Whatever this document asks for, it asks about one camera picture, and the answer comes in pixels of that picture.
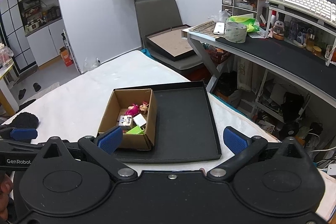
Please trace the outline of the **lavender toy block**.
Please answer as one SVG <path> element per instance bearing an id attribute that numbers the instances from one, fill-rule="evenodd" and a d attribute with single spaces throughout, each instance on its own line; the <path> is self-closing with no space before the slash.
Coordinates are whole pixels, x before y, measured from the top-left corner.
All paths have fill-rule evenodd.
<path id="1" fill-rule="evenodd" d="M 122 130 L 129 131 L 133 128 L 133 117 L 130 115 L 121 115 L 118 126 L 121 127 Z"/>

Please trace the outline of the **green plastic box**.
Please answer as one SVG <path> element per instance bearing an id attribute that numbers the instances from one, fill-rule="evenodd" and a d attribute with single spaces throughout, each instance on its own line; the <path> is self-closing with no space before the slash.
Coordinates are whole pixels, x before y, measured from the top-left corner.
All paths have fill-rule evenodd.
<path id="1" fill-rule="evenodd" d="M 145 133 L 145 130 L 139 126 L 135 126 L 134 128 L 126 132 L 126 134 L 129 134 L 129 135 L 143 135 L 144 133 Z"/>

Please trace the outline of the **white charger plug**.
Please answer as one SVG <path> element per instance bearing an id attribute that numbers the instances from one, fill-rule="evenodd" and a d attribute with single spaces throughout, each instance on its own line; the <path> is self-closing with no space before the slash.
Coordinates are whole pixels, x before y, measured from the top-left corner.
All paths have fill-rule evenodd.
<path id="1" fill-rule="evenodd" d="M 134 116 L 133 122 L 136 124 L 136 126 L 139 126 L 139 127 L 145 127 L 147 124 L 147 120 L 142 114 L 138 114 Z"/>

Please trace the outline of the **pink haired doll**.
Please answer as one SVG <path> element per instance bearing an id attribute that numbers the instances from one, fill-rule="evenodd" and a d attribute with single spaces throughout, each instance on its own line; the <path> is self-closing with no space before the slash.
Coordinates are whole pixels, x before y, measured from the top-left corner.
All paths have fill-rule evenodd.
<path id="1" fill-rule="evenodd" d="M 132 117 L 139 114 L 139 106 L 137 104 L 132 104 L 129 106 L 125 112 L 125 115 L 130 115 Z"/>

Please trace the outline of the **brown haired small doll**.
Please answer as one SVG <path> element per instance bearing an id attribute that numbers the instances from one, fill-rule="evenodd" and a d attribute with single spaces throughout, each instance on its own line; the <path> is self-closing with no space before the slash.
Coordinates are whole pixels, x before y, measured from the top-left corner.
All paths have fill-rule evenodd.
<path id="1" fill-rule="evenodd" d="M 139 106 L 139 112 L 143 115 L 146 115 L 149 110 L 149 104 L 145 101 Z"/>

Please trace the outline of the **black cloth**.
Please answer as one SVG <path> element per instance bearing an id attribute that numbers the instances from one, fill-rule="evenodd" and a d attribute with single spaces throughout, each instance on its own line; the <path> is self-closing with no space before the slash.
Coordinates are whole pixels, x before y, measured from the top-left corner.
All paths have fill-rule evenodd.
<path id="1" fill-rule="evenodd" d="M 34 114 L 23 112 L 18 114 L 9 126 L 21 129 L 37 129 L 39 126 L 39 119 Z"/>

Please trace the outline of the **red basket under desk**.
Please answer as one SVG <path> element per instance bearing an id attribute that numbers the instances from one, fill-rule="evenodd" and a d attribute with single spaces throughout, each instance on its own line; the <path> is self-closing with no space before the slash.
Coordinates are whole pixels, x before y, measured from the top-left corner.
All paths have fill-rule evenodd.
<path id="1" fill-rule="evenodd" d="M 216 65 L 223 63 L 231 56 L 231 53 L 218 48 L 215 48 L 214 50 L 206 49 L 206 52 Z"/>

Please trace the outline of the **grey desk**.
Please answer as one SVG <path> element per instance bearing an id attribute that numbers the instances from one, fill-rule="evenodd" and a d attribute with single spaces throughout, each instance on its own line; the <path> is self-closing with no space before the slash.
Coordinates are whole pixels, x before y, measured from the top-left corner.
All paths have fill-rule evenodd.
<path id="1" fill-rule="evenodd" d="M 214 64 L 202 43 L 260 65 L 335 107 L 335 66 L 326 66 L 322 59 L 308 51 L 287 42 L 279 42 L 275 39 L 253 39 L 249 36 L 246 37 L 245 43 L 237 44 L 222 37 L 215 38 L 208 34 L 194 32 L 193 28 L 188 28 L 186 35 L 189 45 L 212 74 L 207 86 L 209 92 L 214 89 L 223 70 Z"/>

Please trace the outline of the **tape roll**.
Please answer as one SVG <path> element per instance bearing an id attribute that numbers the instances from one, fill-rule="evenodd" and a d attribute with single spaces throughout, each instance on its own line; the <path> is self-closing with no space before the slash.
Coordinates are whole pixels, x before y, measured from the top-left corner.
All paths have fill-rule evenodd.
<path id="1" fill-rule="evenodd" d="M 224 37 L 232 43 L 241 44 L 245 42 L 247 26 L 237 22 L 226 22 Z"/>

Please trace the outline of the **white phone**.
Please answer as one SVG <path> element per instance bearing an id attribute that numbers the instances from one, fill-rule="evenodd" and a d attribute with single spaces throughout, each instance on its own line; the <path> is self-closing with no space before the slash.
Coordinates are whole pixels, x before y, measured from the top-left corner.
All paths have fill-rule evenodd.
<path id="1" fill-rule="evenodd" d="M 216 22 L 213 34 L 221 36 L 225 34 L 226 24 L 224 22 Z"/>

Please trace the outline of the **green white bag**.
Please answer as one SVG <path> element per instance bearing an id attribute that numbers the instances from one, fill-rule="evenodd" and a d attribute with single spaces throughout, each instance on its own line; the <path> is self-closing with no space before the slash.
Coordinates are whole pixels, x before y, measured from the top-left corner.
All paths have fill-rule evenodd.
<path id="1" fill-rule="evenodd" d="M 247 33 L 258 32 L 260 30 L 260 23 L 252 14 L 230 16 L 227 19 L 227 22 L 235 22 L 245 25 L 247 27 Z"/>

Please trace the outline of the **drawer organizer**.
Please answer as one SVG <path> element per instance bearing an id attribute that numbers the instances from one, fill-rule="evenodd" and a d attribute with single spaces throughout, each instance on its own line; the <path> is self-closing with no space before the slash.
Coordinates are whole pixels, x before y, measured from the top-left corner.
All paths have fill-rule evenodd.
<path id="1" fill-rule="evenodd" d="M 260 18 L 266 0 L 222 0 L 222 11 L 231 16 L 252 14 L 255 19 Z"/>

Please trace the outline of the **grey chair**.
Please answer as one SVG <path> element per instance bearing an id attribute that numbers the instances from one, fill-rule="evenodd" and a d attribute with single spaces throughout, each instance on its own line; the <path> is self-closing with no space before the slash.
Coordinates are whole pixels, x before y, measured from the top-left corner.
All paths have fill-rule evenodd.
<path id="1" fill-rule="evenodd" d="M 203 63 L 193 50 L 182 54 L 181 57 L 174 57 L 150 40 L 153 36 L 181 31 L 187 27 L 182 24 L 175 0 L 137 1 L 135 10 L 143 46 L 155 60 L 177 72 L 193 69 Z"/>

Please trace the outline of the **white keyboard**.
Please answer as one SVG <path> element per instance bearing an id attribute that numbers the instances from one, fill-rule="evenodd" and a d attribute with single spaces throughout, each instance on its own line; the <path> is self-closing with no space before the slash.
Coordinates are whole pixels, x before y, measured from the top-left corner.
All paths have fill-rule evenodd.
<path id="1" fill-rule="evenodd" d="M 267 0 L 275 5 L 283 5 L 303 12 L 335 27 L 335 3 L 329 0 Z"/>

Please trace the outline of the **picture frame on chair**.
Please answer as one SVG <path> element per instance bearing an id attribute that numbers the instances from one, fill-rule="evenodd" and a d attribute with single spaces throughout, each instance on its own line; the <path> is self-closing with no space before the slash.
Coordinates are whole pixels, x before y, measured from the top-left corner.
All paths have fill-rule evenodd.
<path id="1" fill-rule="evenodd" d="M 147 35 L 148 48 L 171 61 L 179 61 L 196 55 L 187 41 L 190 26 L 181 25 Z"/>

